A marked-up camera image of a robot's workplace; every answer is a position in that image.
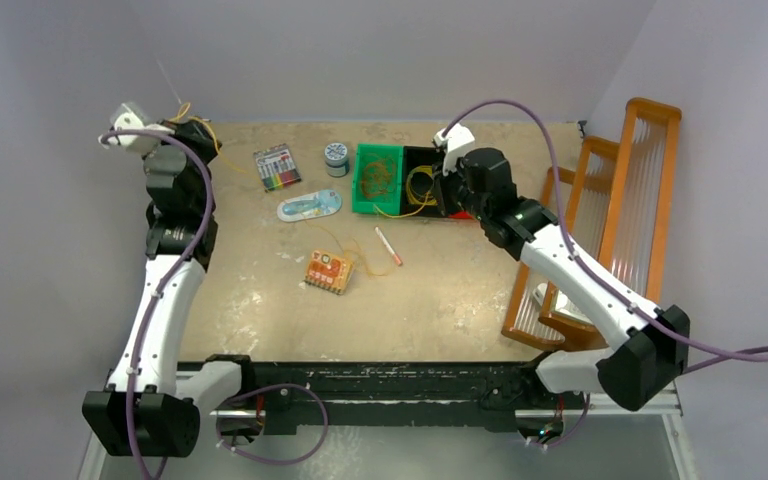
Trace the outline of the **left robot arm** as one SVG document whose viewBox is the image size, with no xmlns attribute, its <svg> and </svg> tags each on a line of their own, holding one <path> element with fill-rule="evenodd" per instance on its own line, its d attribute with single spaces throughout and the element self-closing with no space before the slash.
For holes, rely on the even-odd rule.
<svg viewBox="0 0 768 480">
<path fill-rule="evenodd" d="M 258 395 L 244 356 L 214 355 L 193 376 L 177 376 L 186 322 L 218 234 L 208 167 L 218 145 L 192 122 L 145 124 L 128 115 L 99 141 L 140 156 L 150 203 L 133 327 L 104 386 L 86 393 L 82 414 L 111 456 L 186 457 L 213 409 L 224 401 L 244 409 Z"/>
</svg>

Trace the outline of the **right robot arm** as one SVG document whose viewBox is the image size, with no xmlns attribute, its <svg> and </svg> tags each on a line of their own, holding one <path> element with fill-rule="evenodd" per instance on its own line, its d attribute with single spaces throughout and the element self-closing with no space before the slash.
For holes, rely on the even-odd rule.
<svg viewBox="0 0 768 480">
<path fill-rule="evenodd" d="M 623 409 L 638 411 L 685 371 L 688 315 L 629 289 L 579 247 L 548 208 L 519 195 L 500 150 L 446 152 L 433 167 L 433 195 L 442 212 L 468 213 L 493 245 L 545 276 L 606 343 L 600 350 L 556 351 L 539 360 L 521 381 L 529 404 L 544 407 L 575 391 L 604 393 Z"/>
</svg>

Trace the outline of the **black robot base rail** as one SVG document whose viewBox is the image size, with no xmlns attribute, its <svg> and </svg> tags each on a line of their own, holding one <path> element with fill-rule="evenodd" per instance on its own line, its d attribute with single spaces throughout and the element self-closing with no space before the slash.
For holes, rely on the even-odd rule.
<svg viewBox="0 0 768 480">
<path fill-rule="evenodd" d="M 221 418 L 246 419 L 267 435 L 300 426 L 472 427 L 557 436 L 581 393 L 551 393 L 535 361 L 254 361 Z"/>
</svg>

